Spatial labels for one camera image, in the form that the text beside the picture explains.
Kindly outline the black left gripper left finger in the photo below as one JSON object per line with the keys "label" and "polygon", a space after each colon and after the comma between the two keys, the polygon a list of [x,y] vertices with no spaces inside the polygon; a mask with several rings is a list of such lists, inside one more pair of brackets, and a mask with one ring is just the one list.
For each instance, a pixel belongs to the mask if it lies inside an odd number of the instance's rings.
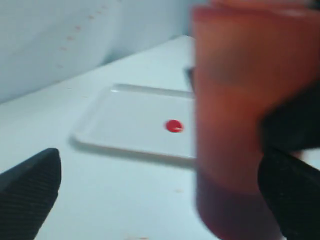
{"label": "black left gripper left finger", "polygon": [[0,175],[0,238],[33,240],[62,181],[59,150],[47,148]]}

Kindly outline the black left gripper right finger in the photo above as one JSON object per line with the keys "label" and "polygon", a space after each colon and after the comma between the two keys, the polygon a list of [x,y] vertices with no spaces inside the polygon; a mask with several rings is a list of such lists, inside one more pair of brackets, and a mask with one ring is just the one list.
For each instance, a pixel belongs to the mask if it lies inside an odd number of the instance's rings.
{"label": "black left gripper right finger", "polygon": [[320,238],[320,171],[276,148],[265,149],[258,187],[288,240]]}

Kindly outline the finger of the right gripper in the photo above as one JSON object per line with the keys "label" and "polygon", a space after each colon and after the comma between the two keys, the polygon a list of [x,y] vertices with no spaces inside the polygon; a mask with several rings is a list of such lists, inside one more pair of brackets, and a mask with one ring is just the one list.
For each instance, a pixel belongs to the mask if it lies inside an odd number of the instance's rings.
{"label": "finger of the right gripper", "polygon": [[262,149],[285,153],[320,147],[320,81],[272,109],[260,122]]}

